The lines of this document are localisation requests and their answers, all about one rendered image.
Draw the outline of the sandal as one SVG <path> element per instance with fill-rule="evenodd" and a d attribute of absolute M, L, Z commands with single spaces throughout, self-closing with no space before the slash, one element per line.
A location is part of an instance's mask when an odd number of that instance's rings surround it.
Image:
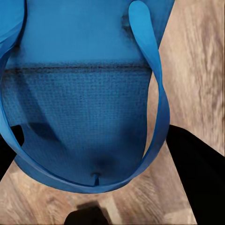
<path fill-rule="evenodd" d="M 159 47 L 174 2 L 0 0 L 0 133 L 23 172 L 99 194 L 151 165 L 170 125 Z M 143 156 L 152 73 L 159 101 Z"/>

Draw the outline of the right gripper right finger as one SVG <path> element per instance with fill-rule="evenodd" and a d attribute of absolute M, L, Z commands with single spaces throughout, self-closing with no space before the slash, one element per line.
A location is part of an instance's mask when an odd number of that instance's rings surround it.
<path fill-rule="evenodd" d="M 169 125 L 166 142 L 198 225 L 225 225 L 225 157 Z"/>

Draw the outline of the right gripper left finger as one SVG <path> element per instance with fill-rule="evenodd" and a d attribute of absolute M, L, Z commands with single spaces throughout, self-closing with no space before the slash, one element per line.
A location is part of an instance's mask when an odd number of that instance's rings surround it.
<path fill-rule="evenodd" d="M 24 135 L 21 125 L 15 125 L 11 128 L 16 140 L 22 146 L 24 144 Z M 15 156 L 16 152 L 6 143 L 0 133 L 0 180 L 5 175 Z"/>

